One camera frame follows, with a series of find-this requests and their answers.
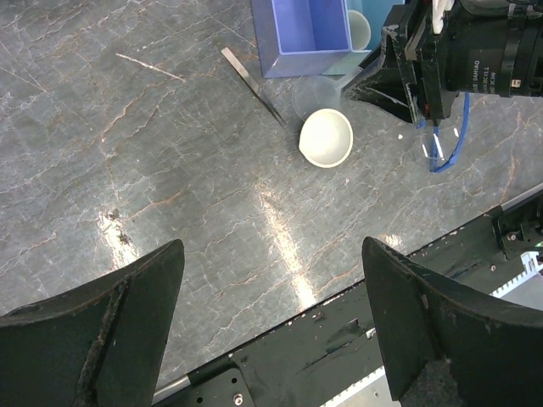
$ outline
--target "screw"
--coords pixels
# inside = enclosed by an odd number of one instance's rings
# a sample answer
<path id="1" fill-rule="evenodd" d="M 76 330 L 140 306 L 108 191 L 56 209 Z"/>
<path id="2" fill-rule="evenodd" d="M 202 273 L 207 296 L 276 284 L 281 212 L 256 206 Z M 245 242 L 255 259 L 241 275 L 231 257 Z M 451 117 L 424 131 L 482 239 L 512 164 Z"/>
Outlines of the screw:
<path id="1" fill-rule="evenodd" d="M 236 394 L 234 396 L 234 404 L 235 405 L 241 405 L 244 403 L 244 396 L 240 393 Z"/>

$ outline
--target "marble tabletop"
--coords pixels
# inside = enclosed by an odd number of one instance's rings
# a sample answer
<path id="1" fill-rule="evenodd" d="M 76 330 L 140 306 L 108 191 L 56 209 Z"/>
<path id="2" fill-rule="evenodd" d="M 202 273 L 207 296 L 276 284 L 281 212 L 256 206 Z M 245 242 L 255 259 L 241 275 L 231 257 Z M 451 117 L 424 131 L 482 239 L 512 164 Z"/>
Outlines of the marble tabletop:
<path id="1" fill-rule="evenodd" d="M 323 170 L 294 82 L 261 78 L 249 0 L 1 2 L 0 315 L 181 238 L 160 385 L 360 280 L 365 236 L 407 253 L 543 181 L 543 100 L 475 98 L 439 175 L 421 131 L 346 102 L 353 151 Z"/>

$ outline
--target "silver metal rod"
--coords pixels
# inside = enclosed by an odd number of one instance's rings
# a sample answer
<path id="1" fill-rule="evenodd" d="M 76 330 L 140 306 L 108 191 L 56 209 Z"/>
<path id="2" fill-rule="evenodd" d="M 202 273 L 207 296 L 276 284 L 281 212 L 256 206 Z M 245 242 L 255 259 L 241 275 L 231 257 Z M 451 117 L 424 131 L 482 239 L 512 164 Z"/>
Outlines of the silver metal rod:
<path id="1" fill-rule="evenodd" d="M 183 390 L 188 386 L 190 386 L 188 376 L 183 376 L 177 380 L 174 380 L 173 382 L 169 382 L 154 392 L 153 403 L 151 405 L 159 403 L 160 401 L 170 397 L 173 393 L 177 393 L 179 390 Z"/>
<path id="2" fill-rule="evenodd" d="M 531 197 L 532 195 L 535 195 L 539 191 L 543 191 L 543 182 L 541 184 L 539 184 L 539 185 L 536 185 L 533 188 L 530 188 L 528 191 L 521 193 L 517 197 L 515 197 L 513 199 L 510 199 L 507 202 L 503 203 L 501 205 L 501 208 L 503 210 L 508 210 L 509 208 L 512 208 L 516 204 L 520 204 L 521 202 L 523 202 L 525 199 Z"/>

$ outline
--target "blue bin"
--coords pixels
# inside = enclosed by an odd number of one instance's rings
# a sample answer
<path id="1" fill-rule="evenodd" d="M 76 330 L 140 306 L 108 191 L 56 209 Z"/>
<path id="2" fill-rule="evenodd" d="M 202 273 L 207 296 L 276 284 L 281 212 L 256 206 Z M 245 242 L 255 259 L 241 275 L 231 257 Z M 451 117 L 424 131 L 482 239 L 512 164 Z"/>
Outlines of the blue bin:
<path id="1" fill-rule="evenodd" d="M 350 50 L 344 0 L 251 0 L 262 75 L 319 75 Z"/>
<path id="2" fill-rule="evenodd" d="M 345 0 L 347 10 L 360 11 L 372 28 L 372 40 L 367 49 L 350 53 L 324 72 L 324 75 L 347 75 L 364 60 L 370 52 L 381 44 L 381 30 L 393 6 L 405 4 L 405 0 Z"/>

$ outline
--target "purple plastic bin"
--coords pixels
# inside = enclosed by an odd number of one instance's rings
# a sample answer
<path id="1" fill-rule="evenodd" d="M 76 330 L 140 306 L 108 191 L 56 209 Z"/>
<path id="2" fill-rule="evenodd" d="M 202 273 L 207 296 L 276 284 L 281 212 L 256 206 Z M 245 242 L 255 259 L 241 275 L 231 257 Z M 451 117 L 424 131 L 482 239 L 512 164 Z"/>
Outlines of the purple plastic bin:
<path id="1" fill-rule="evenodd" d="M 251 0 L 262 75 L 319 75 L 350 50 L 344 0 Z"/>

